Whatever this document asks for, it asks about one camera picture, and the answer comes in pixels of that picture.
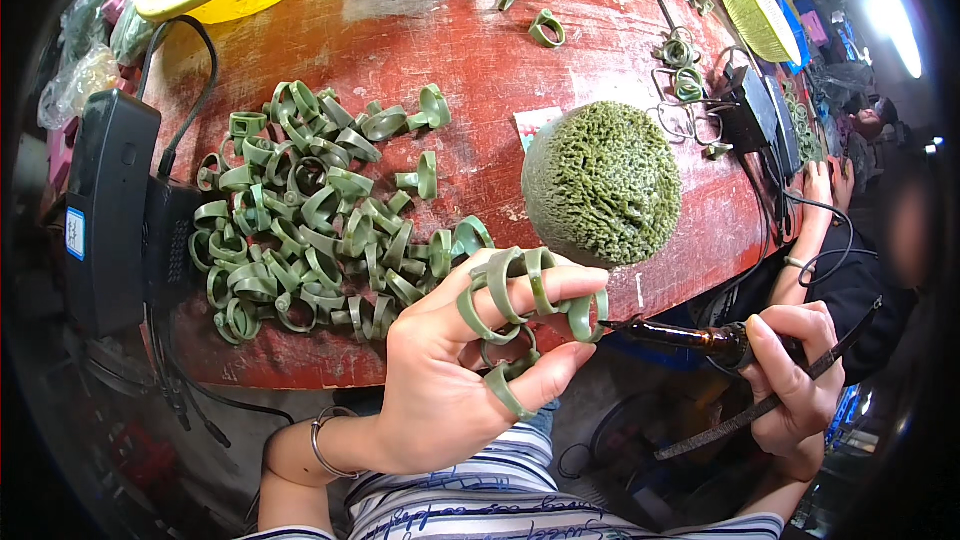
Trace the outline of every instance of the bracelet on wrist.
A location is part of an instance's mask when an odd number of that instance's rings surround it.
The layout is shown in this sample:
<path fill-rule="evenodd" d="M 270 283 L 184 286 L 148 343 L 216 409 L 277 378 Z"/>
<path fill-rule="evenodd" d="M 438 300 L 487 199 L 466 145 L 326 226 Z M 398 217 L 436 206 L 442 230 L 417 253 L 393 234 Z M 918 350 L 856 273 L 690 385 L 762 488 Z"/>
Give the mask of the bracelet on wrist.
<path fill-rule="evenodd" d="M 344 472 L 330 465 L 330 463 L 327 462 L 327 460 L 321 454 L 320 446 L 317 445 L 317 436 L 320 433 L 320 430 L 327 425 L 327 422 L 338 416 L 359 417 L 359 415 L 345 406 L 328 406 L 322 410 L 317 415 L 317 418 L 313 420 L 313 423 L 310 424 L 310 444 L 313 446 L 313 454 L 317 457 L 317 461 L 327 473 L 329 473 L 331 476 L 336 476 L 337 478 L 356 480 L 360 477 L 361 472 Z"/>

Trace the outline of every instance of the left hand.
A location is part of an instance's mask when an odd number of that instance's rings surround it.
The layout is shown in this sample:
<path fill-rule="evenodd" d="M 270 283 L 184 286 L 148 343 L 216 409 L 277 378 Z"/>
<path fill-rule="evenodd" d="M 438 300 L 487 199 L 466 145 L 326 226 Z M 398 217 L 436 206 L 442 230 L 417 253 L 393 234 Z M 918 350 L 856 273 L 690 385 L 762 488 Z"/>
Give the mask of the left hand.
<path fill-rule="evenodd" d="M 803 169 L 803 174 L 803 198 L 833 207 L 834 193 L 831 189 L 831 174 L 827 163 L 810 161 Z M 803 205 L 803 227 L 810 225 L 818 228 L 826 227 L 833 219 L 834 214 L 828 209 Z"/>
<path fill-rule="evenodd" d="M 774 330 L 801 341 L 812 364 L 837 343 L 834 319 L 823 302 L 816 302 L 770 306 L 747 320 L 757 363 L 740 373 L 750 382 L 755 403 L 774 392 L 783 402 L 753 422 L 753 437 L 764 452 L 779 458 L 781 473 L 808 482 L 823 463 L 822 432 L 834 420 L 845 380 L 842 359 L 813 380 L 790 358 Z"/>
<path fill-rule="evenodd" d="M 477 334 L 457 309 L 457 296 L 470 285 L 470 271 L 497 251 L 484 249 L 453 270 L 443 283 L 406 308 L 387 337 L 387 384 L 383 410 L 376 415 L 368 469 L 414 474 L 439 471 L 469 459 L 517 422 L 517 417 L 474 373 L 481 361 Z M 543 270 L 551 303 L 587 296 L 604 288 L 603 269 L 557 257 L 558 266 Z M 534 310 L 527 277 L 508 282 L 517 313 Z M 496 330 L 506 323 L 488 289 L 473 294 L 477 315 Z M 570 336 L 565 315 L 534 318 Z M 529 350 L 524 334 L 517 344 Z M 570 342 L 544 354 L 534 367 L 510 382 L 517 400 L 529 411 L 546 405 L 567 388 L 577 370 L 594 354 L 593 344 Z"/>

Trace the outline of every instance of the black power adapter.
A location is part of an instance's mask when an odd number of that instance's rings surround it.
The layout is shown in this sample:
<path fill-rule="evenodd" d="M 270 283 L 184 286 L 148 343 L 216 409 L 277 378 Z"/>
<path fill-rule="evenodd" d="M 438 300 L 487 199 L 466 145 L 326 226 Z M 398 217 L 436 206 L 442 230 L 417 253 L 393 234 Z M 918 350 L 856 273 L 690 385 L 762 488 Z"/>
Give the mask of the black power adapter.
<path fill-rule="evenodd" d="M 171 309 L 195 288 L 187 239 L 201 193 L 150 175 L 156 109 L 120 90 L 92 94 L 67 186 L 68 308 L 95 338 L 138 325 L 144 304 Z"/>

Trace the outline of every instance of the label sticker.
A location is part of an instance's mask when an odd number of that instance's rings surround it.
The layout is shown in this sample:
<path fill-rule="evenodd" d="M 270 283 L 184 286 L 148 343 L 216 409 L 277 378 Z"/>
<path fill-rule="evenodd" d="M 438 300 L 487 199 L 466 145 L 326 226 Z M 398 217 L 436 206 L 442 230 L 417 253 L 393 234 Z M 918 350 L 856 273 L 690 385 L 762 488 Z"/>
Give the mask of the label sticker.
<path fill-rule="evenodd" d="M 66 231 L 63 239 L 66 242 L 66 251 L 82 261 L 87 246 L 87 219 L 73 207 L 66 209 Z"/>
<path fill-rule="evenodd" d="M 525 113 L 514 113 L 516 119 L 516 131 L 520 133 L 520 143 L 523 146 L 523 152 L 530 148 L 534 136 L 549 122 L 557 120 L 564 116 L 560 107 L 550 107 L 548 109 L 539 109 L 537 111 L 527 111 Z"/>

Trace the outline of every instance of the wrist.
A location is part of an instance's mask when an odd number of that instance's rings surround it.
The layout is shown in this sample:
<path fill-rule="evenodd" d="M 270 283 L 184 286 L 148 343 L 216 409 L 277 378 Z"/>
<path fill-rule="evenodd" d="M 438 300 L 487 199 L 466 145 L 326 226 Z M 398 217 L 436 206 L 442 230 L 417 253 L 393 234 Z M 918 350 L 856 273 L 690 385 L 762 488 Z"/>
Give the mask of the wrist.
<path fill-rule="evenodd" d="M 333 468 L 342 472 L 376 469 L 378 448 L 374 441 L 377 415 L 333 417 L 317 433 L 317 447 Z"/>

